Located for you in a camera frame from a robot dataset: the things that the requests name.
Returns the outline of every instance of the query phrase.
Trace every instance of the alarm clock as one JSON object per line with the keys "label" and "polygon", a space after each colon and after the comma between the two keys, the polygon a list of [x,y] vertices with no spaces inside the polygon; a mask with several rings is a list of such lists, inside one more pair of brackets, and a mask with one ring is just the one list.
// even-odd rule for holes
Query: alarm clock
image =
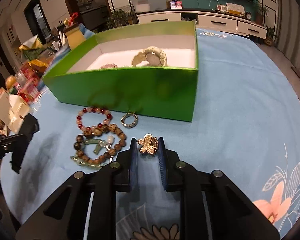
{"label": "alarm clock", "polygon": [[245,17],[246,17],[248,20],[251,20],[251,13],[250,13],[250,12],[246,12]]}

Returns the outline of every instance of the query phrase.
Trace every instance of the white watch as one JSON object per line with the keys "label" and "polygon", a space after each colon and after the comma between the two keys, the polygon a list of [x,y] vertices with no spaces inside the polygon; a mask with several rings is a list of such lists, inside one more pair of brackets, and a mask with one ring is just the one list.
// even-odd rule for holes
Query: white watch
{"label": "white watch", "polygon": [[147,61],[151,66],[167,66],[166,53],[157,47],[148,47],[140,51],[131,61],[131,65],[135,67],[142,61]]}

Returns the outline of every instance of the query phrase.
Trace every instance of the floral pattern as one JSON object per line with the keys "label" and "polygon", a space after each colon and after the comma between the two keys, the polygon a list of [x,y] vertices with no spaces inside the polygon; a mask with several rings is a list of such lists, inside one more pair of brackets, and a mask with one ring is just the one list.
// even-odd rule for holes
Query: floral pattern
{"label": "floral pattern", "polygon": [[157,226],[152,226],[152,232],[150,233],[145,228],[140,229],[141,232],[133,232],[133,237],[131,240],[179,240],[180,232],[179,226],[177,224],[173,224],[170,230],[166,227],[157,228]]}
{"label": "floral pattern", "polygon": [[300,217],[300,162],[289,174],[288,154],[285,144],[284,148],[286,168],[283,170],[281,167],[276,166],[277,170],[262,189],[264,192],[269,191],[276,185],[270,202],[264,199],[254,201],[254,204],[269,221],[275,224],[281,236],[284,236]]}

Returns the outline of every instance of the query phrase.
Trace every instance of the drawer handle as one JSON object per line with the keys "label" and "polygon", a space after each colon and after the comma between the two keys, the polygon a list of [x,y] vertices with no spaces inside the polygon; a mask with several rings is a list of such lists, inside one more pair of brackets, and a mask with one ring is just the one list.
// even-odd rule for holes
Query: drawer handle
{"label": "drawer handle", "polygon": [[248,30],[252,31],[252,32],[255,32],[255,33],[259,33],[258,31],[255,31],[255,30],[252,30],[252,29],[249,29],[249,28],[248,28]]}
{"label": "drawer handle", "polygon": [[168,21],[169,19],[163,19],[163,20],[151,20],[152,22],[162,22],[162,21]]}
{"label": "drawer handle", "polygon": [[221,22],[215,22],[215,21],[211,21],[212,23],[216,23],[216,24],[223,24],[223,25],[227,25],[226,23],[221,23]]}

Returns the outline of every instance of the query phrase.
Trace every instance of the screw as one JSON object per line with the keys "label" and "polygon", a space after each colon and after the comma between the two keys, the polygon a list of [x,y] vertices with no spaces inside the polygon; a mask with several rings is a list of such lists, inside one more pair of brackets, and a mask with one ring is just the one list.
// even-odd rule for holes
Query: screw
{"label": "screw", "polygon": [[120,167],[120,163],[118,163],[118,162],[113,162],[113,163],[110,164],[110,167],[113,168],[113,169],[117,169],[117,168]]}
{"label": "screw", "polygon": [[178,168],[184,168],[184,167],[186,166],[186,163],[183,162],[183,161],[178,161],[178,162],[176,163],[176,166],[177,166]]}
{"label": "screw", "polygon": [[83,176],[83,172],[82,171],[77,171],[74,175],[73,175],[76,179],[81,179]]}
{"label": "screw", "polygon": [[213,171],[212,174],[217,178],[220,178],[223,175],[222,171],[219,171],[219,170]]}

